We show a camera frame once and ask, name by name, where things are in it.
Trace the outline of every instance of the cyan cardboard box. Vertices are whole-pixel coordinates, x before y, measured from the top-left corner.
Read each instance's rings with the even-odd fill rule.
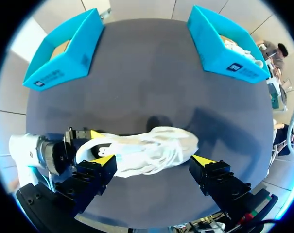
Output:
[[[258,83],[270,76],[268,66],[252,37],[230,19],[196,5],[192,9],[187,27],[205,71],[231,76],[249,83]],[[256,60],[263,61],[264,67],[260,68],[246,57],[227,49],[220,35],[232,39],[241,48],[250,51]]]
[[[23,85],[43,91],[87,76],[103,29],[96,8],[58,26],[44,38],[36,51]]]

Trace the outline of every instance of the white garment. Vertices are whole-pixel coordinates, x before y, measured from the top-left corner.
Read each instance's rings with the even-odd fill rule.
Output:
[[[224,42],[225,47],[228,49],[231,49],[237,53],[239,53],[240,55],[248,58],[249,60],[251,60],[252,62],[254,62],[256,65],[258,65],[260,68],[263,68],[263,61],[260,60],[256,60],[251,54],[250,51],[244,50],[242,49],[240,46],[234,44],[231,41],[225,40]]]
[[[90,149],[111,143],[109,147],[100,147],[98,155],[116,155],[115,176],[119,177],[158,173],[189,160],[198,149],[195,135],[174,127],[155,127],[149,133],[132,136],[102,135],[104,137],[91,139],[78,149],[76,162],[94,160]]]

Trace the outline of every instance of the desk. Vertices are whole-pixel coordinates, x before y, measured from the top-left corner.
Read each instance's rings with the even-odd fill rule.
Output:
[[[144,133],[148,118],[157,115],[197,135],[197,154],[226,161],[243,182],[255,187],[266,176],[273,143],[266,82],[250,84],[204,72],[182,21],[107,24],[89,76],[30,92],[27,133],[60,134],[69,126]],[[82,215],[115,226],[153,228],[218,211],[188,165],[150,176],[115,177]]]

